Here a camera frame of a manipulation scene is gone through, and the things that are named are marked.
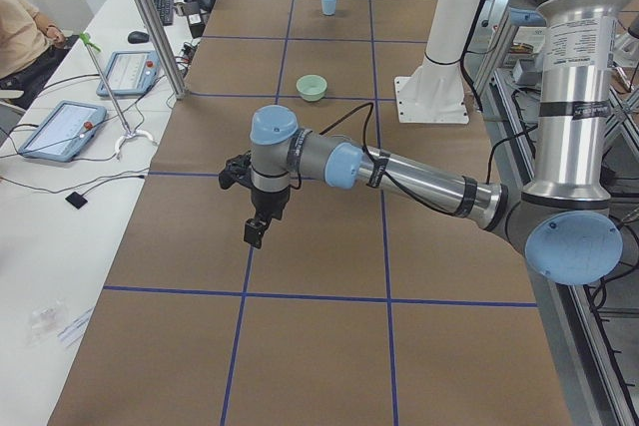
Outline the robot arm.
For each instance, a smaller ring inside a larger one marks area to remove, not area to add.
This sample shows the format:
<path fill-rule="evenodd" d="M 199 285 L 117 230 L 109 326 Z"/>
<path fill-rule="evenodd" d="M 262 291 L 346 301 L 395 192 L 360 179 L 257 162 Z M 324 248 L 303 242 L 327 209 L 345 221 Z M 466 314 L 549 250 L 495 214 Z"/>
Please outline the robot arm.
<path fill-rule="evenodd" d="M 260 247 L 283 215 L 292 178 L 340 189 L 363 182 L 395 191 L 447 216 L 467 218 L 507 241 L 538 274 L 559 284 L 585 285 L 615 269 L 623 236 L 609 216 L 600 184 L 615 23 L 630 0 L 511 0 L 536 10 L 545 23 L 540 98 L 533 124 L 502 114 L 494 146 L 532 138 L 529 181 L 506 185 L 451 174 L 366 143 L 302 128 L 288 108 L 268 105 L 252 119 L 251 148 L 240 158 L 241 183 L 254 215 L 245 241 Z"/>

